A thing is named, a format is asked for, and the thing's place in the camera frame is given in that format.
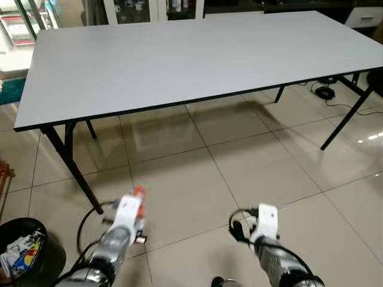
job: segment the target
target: trash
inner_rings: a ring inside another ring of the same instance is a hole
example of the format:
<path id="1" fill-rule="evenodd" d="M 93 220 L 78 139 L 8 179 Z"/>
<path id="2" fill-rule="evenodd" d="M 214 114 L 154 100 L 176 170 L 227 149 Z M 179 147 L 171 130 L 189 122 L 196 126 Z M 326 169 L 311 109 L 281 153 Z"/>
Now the trash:
<path id="1" fill-rule="evenodd" d="M 43 234 L 34 231 L 31 235 L 19 237 L 15 242 L 7 245 L 7 251 L 0 255 L 0 280 L 5 277 L 19 278 L 28 272 L 37 258 Z"/>

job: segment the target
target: black trash can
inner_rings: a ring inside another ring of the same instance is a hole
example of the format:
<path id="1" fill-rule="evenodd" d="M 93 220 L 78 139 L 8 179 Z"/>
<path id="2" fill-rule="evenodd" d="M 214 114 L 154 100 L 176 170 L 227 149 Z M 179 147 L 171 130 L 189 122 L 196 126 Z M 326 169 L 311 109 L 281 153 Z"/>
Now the black trash can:
<path id="1" fill-rule="evenodd" d="M 17 279 L 17 286 L 20 287 L 48 287 L 60 276 L 65 266 L 66 255 L 63 247 L 39 220 L 33 218 L 17 218 L 0 225 L 0 254 L 7 250 L 8 244 L 36 230 L 43 233 L 44 241 L 32 269 Z M 3 286 L 13 285 L 14 283 L 9 283 Z"/>

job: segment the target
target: drawer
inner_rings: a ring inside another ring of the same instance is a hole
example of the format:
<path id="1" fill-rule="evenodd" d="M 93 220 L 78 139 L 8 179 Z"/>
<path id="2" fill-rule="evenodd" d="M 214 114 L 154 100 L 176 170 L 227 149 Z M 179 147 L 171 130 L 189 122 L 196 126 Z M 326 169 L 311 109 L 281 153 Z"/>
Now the drawer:
<path id="1" fill-rule="evenodd" d="M 375 27 L 383 19 L 383 7 L 356 7 L 347 18 L 346 26 L 351 28 Z"/>

